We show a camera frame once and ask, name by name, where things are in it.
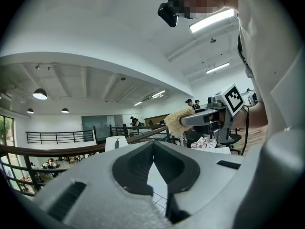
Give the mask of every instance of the office chair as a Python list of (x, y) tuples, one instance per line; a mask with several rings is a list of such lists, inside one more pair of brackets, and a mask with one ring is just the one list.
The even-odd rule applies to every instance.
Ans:
[(191, 144), (194, 142), (197, 142), (199, 140), (200, 137), (204, 136), (203, 134), (199, 134), (196, 131), (192, 131), (191, 129), (184, 132), (185, 136), (186, 136), (186, 140), (187, 140), (187, 147), (191, 148)]
[(226, 143), (225, 145), (230, 148), (230, 151), (237, 152), (238, 155), (240, 155), (241, 151), (234, 149), (234, 145), (233, 145), (234, 143), (237, 143), (240, 139), (242, 139), (242, 136), (237, 134), (237, 128), (235, 129), (235, 134), (231, 133), (231, 131), (230, 131), (229, 136), (233, 139), (233, 141), (230, 143)]

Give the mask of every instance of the gray plastic surface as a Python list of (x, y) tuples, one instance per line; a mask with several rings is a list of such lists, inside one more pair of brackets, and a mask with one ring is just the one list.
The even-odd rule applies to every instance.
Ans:
[(169, 227), (171, 222), (160, 214), (151, 196), (126, 192), (112, 176), (112, 165), (117, 157), (143, 144), (129, 145), (82, 160), (48, 183), (33, 202), (48, 211), (69, 184), (80, 181), (87, 187), (63, 221), (64, 224), (77, 229)]
[[(158, 213), (151, 196), (129, 194), (112, 177), (116, 158), (144, 143), (83, 160), (50, 182), (34, 202), (47, 211), (65, 187), (81, 181), (87, 187), (64, 220), (77, 229), (258, 228), (283, 203), (304, 172), (304, 134), (301, 129), (275, 134), (263, 147), (251, 147), (245, 159), (163, 143), (193, 158), (201, 169), (189, 191), (174, 195), (179, 209), (191, 214), (175, 225)], [(241, 166), (236, 171), (217, 165), (219, 160)]]
[(243, 156), (207, 153), (163, 143), (175, 151), (194, 159), (200, 166), (200, 175), (189, 191), (174, 195), (178, 207), (194, 214), (215, 198), (236, 174), (237, 170), (220, 166), (220, 160), (241, 164)]

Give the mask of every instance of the black vent slot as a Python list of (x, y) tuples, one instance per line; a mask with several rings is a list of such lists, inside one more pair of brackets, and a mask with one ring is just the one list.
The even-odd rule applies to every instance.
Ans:
[(86, 184), (82, 182), (71, 184), (51, 206), (48, 214), (58, 221), (63, 221), (85, 188)]
[(224, 161), (224, 160), (220, 160), (217, 163), (220, 166), (224, 166), (224, 167), (228, 167), (228, 168), (232, 168), (235, 170), (238, 170), (241, 164), (237, 164), (237, 163), (233, 163), (233, 162), (229, 162), (229, 161)]

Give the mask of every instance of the railing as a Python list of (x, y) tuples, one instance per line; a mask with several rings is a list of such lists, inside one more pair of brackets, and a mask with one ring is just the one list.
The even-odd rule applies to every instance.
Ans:
[[(110, 127), (110, 136), (123, 135), (126, 138), (132, 137), (135, 135), (141, 135), (145, 132), (149, 132), (151, 130), (159, 129), (163, 127), (163, 125), (152, 125), (152, 126), (132, 126), (132, 127)], [(167, 133), (159, 133), (159, 135), (170, 135), (167, 129)]]
[(28, 143), (60, 144), (93, 141), (93, 130), (78, 132), (26, 132)]
[[(139, 135), (131, 136), (127, 138), (127, 142), (137, 143), (141, 140), (146, 140), (151, 136), (156, 134), (160, 134), (163, 131), (166, 131), (166, 136), (158, 139), (159, 141), (166, 140), (167, 142), (174, 143), (174, 137), (170, 137), (168, 128), (166, 126), (156, 126), (149, 127), (149, 129), (153, 129), (152, 131), (144, 132)], [(55, 178), (58, 174), (66, 171), (67, 169), (57, 169), (48, 167), (45, 169), (36, 169), (31, 166), (30, 157), (72, 157), (72, 156), (81, 156), (81, 155), (94, 155), (96, 153), (102, 153), (105, 151), (105, 144), (87, 146), (87, 147), (79, 147), (79, 148), (67, 148), (67, 149), (53, 149), (53, 150), (40, 150), (33, 148), (23, 148), (23, 147), (14, 147), (14, 146), (5, 146), (0, 145), (0, 157), (6, 156), (8, 158), (8, 163), (0, 161), (2, 166), (3, 175), (8, 180), (11, 187), (12, 183), (10, 181), (16, 182), (18, 184), (19, 190), (15, 189), (17, 192), (22, 193), (27, 196), (34, 196), (37, 191), (39, 191), (45, 183), (43, 182), (42, 176), (48, 174), (52, 178)], [(21, 155), (24, 157), (26, 167), (15, 166), (10, 163), (9, 154)], [(11, 169), (12, 176), (8, 175), (5, 171), (5, 167)], [(14, 173), (14, 169), (27, 171), (30, 177), (24, 179), (17, 179)]]

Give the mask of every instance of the white wall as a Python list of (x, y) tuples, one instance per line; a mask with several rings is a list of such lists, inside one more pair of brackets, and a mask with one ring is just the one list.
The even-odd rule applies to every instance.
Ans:
[(107, 126), (109, 125), (115, 126), (114, 115), (107, 116)]
[(185, 101), (188, 98), (189, 96), (177, 94), (170, 98), (161, 97), (145, 101), (142, 103), (142, 117), (146, 119), (159, 115), (166, 115), (186, 108), (187, 104)]
[(114, 122), (115, 122), (115, 127), (122, 127), (124, 122), (123, 122), (123, 115), (122, 114), (116, 114), (114, 116)]
[(61, 115), (63, 108), (68, 108), (69, 115), (127, 115), (130, 113), (140, 113), (140, 107), (130, 104), (110, 103), (102, 101), (100, 98), (69, 98), (59, 101), (27, 101), (27, 109), (32, 108), (37, 115)]
[(239, 91), (243, 94), (247, 88), (254, 89), (251, 79), (245, 74), (245, 68), (234, 67), (230, 70), (223, 71), (216, 75), (211, 75), (204, 80), (198, 80), (192, 83), (194, 97), (176, 94), (170, 98), (156, 98), (142, 103), (143, 118), (150, 118), (159, 115), (166, 115), (186, 108), (185, 101), (191, 98), (193, 102), (196, 99), (200, 101), (200, 105), (205, 106), (207, 98), (213, 96), (223, 87), (229, 84), (236, 84)]
[(236, 84), (242, 94), (245, 93), (247, 88), (254, 89), (251, 79), (245, 74), (245, 67), (238, 66), (216, 75), (211, 75), (211, 77), (203, 81), (197, 80), (193, 82), (194, 98), (192, 99), (193, 101), (198, 99), (201, 104), (206, 104), (209, 96), (213, 96), (223, 87), (233, 83)]
[(33, 115), (28, 120), (28, 132), (76, 132), (81, 131), (80, 114)]

